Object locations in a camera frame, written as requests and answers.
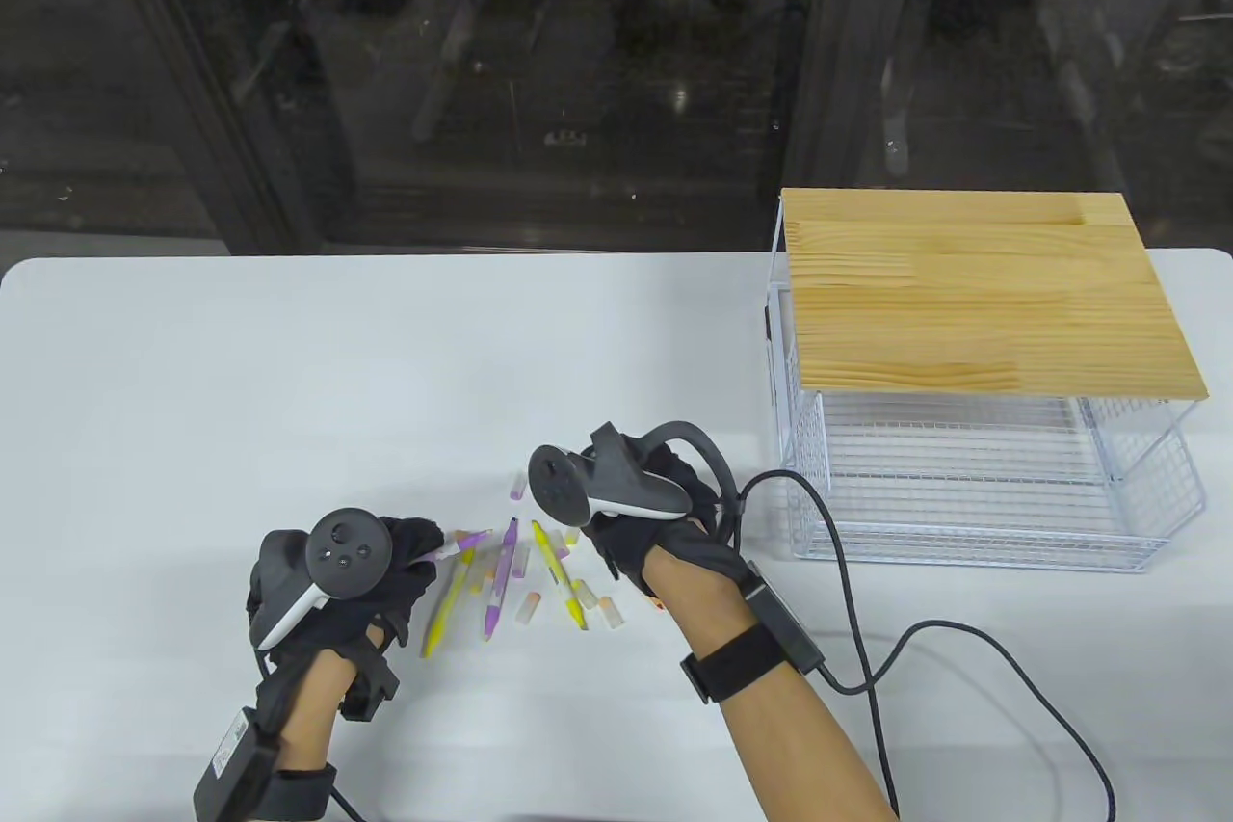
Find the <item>person's left hand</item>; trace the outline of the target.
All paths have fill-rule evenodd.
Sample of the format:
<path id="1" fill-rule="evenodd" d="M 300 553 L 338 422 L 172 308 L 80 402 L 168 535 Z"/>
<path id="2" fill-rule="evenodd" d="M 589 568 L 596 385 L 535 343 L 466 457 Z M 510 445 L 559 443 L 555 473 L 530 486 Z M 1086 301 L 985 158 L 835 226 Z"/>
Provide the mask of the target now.
<path id="1" fill-rule="evenodd" d="M 326 514 L 311 531 L 268 532 L 252 567 L 249 640 L 260 662 L 255 707 L 261 735 L 277 735 L 293 698 L 323 651 L 355 670 L 342 716 L 374 718 L 395 698 L 398 678 L 388 646 L 404 646 L 414 601 L 436 577 L 434 555 L 445 539 L 422 518 L 375 518 L 358 508 Z"/>

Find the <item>person's right hand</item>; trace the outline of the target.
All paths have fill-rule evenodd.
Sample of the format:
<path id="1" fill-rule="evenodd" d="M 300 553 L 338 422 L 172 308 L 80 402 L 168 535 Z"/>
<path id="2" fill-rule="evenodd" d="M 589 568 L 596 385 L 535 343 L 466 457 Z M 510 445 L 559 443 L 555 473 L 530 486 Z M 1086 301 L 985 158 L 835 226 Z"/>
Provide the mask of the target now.
<path id="1" fill-rule="evenodd" d="M 678 561 L 716 572 L 740 587 L 748 583 L 748 564 L 730 543 L 719 539 L 721 495 L 665 444 L 650 451 L 644 470 L 684 489 L 690 495 L 690 513 L 681 519 L 594 515 L 582 532 L 589 537 L 612 576 L 621 573 L 649 596 L 661 596 L 644 578 L 650 553 L 661 548 Z"/>

